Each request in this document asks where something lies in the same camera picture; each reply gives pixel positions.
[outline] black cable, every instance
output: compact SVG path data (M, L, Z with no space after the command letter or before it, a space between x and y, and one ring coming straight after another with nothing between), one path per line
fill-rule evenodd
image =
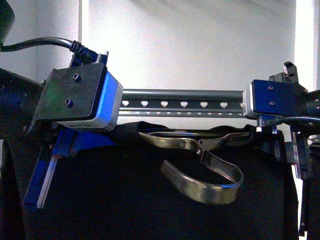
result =
M287 124L287 123L320 123L320 118L310 117L310 116L288 116L288 117L279 117L275 119L271 119L265 121L267 126L274 126L279 124Z
M35 46L42 46L42 45L56 45L61 46L67 49L71 49L72 41L60 37L39 37L27 41L23 41L20 43L16 43L13 45L2 46L0 52L15 52L22 49L27 49Z
M94 63L98 57L98 54L95 51L86 48L78 41L71 41L68 39L52 36L39 37L13 45L2 46L0 52L14 52L43 45L55 45L67 48L71 52L76 53L81 58L84 64Z

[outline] metal tongs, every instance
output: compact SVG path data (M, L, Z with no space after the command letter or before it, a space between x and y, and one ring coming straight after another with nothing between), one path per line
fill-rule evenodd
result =
M191 151L208 169L232 182L230 184L203 182L184 174L169 161L164 160L161 172L188 198L212 205L230 204L236 199L244 180L243 173L236 165L224 161L210 151L218 150L226 144L249 139L250 132L229 133L217 137L210 130L149 129L139 132L139 135L144 142L159 148Z

